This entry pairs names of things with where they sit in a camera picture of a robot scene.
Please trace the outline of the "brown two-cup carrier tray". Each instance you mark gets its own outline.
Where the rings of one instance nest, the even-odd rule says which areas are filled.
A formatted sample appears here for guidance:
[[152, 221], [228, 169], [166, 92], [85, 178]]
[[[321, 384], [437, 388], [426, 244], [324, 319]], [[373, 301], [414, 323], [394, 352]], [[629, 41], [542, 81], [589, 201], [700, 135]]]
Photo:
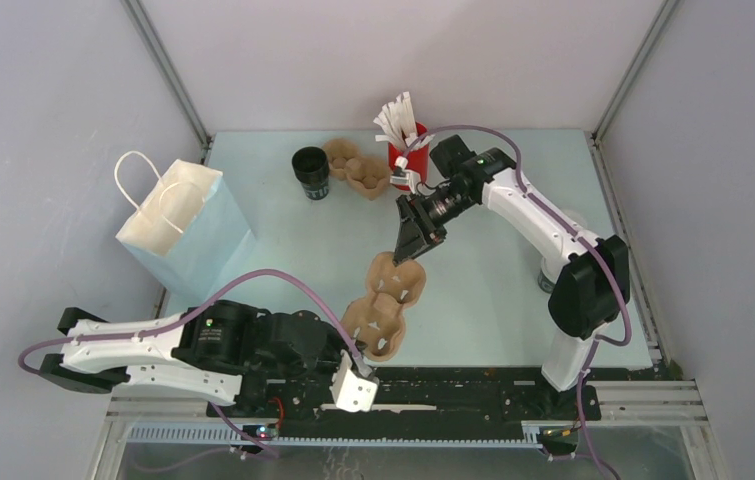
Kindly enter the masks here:
[[365, 278], [366, 293], [349, 304], [341, 323], [364, 356], [374, 362], [393, 358], [406, 334], [405, 311], [420, 299], [426, 271], [415, 260], [393, 263], [392, 252], [372, 260]]

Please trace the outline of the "light blue paper bag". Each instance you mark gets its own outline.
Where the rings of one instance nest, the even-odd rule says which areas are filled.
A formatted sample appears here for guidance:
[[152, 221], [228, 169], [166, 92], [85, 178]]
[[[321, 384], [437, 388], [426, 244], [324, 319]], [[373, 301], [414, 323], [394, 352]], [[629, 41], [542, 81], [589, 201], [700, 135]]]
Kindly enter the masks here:
[[[141, 202], [119, 178], [131, 157], [145, 161], [156, 176]], [[255, 235], [221, 171], [177, 159], [161, 173], [146, 155], [128, 151], [116, 161], [113, 175], [134, 208], [115, 238], [171, 293], [202, 302], [230, 261], [250, 257]]]

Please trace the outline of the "black paper coffee cup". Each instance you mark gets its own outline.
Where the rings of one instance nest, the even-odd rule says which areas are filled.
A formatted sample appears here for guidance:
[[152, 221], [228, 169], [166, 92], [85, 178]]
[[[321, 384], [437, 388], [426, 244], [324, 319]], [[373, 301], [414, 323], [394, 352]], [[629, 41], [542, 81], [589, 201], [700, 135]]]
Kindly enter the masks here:
[[323, 149], [303, 147], [293, 154], [291, 165], [308, 199], [318, 201], [328, 195], [329, 161]]

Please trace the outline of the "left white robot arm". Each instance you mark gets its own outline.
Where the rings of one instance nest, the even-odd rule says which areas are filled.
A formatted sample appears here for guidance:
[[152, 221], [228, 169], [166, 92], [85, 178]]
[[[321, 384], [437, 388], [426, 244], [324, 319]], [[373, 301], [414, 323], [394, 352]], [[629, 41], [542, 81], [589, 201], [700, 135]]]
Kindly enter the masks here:
[[71, 391], [108, 394], [117, 386], [196, 397], [257, 416], [275, 381], [315, 380], [335, 408], [371, 409], [379, 381], [353, 358], [341, 334], [315, 313], [272, 313], [218, 300], [192, 321], [181, 315], [109, 323], [67, 308], [58, 329], [66, 344], [37, 373]]

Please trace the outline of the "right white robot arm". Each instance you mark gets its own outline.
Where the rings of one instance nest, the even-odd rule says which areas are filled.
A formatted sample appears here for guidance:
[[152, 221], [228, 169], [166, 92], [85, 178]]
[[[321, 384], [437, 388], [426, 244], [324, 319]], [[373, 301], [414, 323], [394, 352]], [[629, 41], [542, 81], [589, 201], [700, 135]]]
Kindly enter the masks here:
[[409, 159], [396, 156], [391, 182], [408, 194], [396, 201], [400, 224], [393, 262], [400, 265], [442, 244], [446, 225], [481, 205], [514, 227], [540, 254], [540, 286], [548, 292], [548, 311], [556, 325], [541, 374], [547, 383], [534, 392], [538, 411], [559, 418], [575, 403], [572, 390], [590, 362], [593, 342], [630, 298], [625, 242], [602, 239], [551, 204], [529, 185], [520, 156], [499, 148], [476, 153], [457, 135], [439, 142], [430, 158], [444, 180], [429, 194], [417, 188], [419, 174]]

